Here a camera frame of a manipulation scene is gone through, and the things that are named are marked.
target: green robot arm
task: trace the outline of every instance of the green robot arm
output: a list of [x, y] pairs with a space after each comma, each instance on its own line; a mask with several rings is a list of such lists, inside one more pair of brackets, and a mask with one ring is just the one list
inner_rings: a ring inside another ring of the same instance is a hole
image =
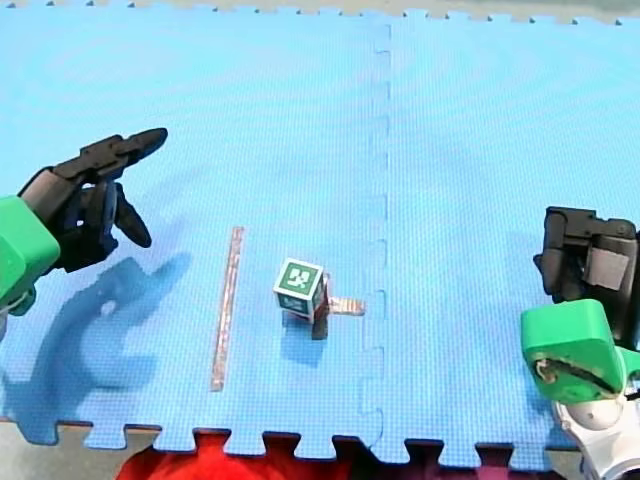
[[640, 354], [615, 345], [593, 299], [524, 312], [521, 343], [540, 392], [564, 405], [616, 398], [640, 369]]
[[34, 284], [60, 257], [60, 245], [18, 196], [0, 199], [0, 310], [24, 315]]

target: cube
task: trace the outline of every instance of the cube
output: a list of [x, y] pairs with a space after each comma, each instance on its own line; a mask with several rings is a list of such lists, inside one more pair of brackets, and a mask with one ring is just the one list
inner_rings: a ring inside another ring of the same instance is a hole
[[324, 269], [287, 258], [273, 287], [281, 309], [313, 323], [314, 313], [326, 303]]

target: tan strip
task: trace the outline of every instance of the tan strip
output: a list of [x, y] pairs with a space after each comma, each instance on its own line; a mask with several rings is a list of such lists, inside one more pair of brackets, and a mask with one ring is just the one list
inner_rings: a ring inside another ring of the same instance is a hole
[[213, 362], [213, 379], [211, 383], [211, 389], [214, 392], [219, 392], [224, 387], [224, 378], [227, 370], [227, 353], [229, 351], [229, 335], [231, 333], [231, 318], [233, 316], [233, 299], [236, 292], [243, 236], [243, 227], [233, 228], [231, 245], [229, 246], [229, 257], [227, 258], [227, 269], [224, 274], [224, 289], [220, 301], [220, 319], [218, 321], [216, 354]]

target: green label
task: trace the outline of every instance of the green label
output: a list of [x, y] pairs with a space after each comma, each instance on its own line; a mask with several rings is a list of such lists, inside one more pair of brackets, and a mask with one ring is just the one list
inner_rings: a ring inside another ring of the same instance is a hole
[[319, 274], [317, 268], [291, 262], [280, 280], [279, 288], [308, 297]]
[[288, 297], [287, 295], [279, 293], [278, 302], [280, 303], [281, 308], [286, 308], [287, 310], [298, 312], [302, 315], [307, 315], [309, 313], [307, 302], [300, 300], [299, 298]]

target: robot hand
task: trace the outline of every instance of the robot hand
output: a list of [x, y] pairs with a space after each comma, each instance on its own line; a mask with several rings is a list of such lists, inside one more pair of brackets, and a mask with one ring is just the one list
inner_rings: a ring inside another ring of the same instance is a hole
[[533, 261], [554, 303], [598, 300], [617, 345], [635, 348], [638, 240], [627, 220], [602, 220], [594, 210], [549, 207], [544, 247]]
[[43, 168], [29, 180], [18, 196], [60, 245], [60, 257], [51, 268], [73, 272], [105, 260], [118, 246], [111, 234], [113, 225], [135, 244], [151, 246], [147, 227], [115, 180], [158, 150], [166, 138], [164, 128], [126, 140], [114, 135], [82, 148], [76, 158]]
[[164, 128], [126, 140], [114, 135], [43, 168], [17, 196], [0, 198], [0, 338], [7, 316], [24, 315], [35, 302], [38, 278], [105, 260], [118, 246], [114, 225], [137, 245], [151, 246], [147, 227], [116, 180], [166, 138]]

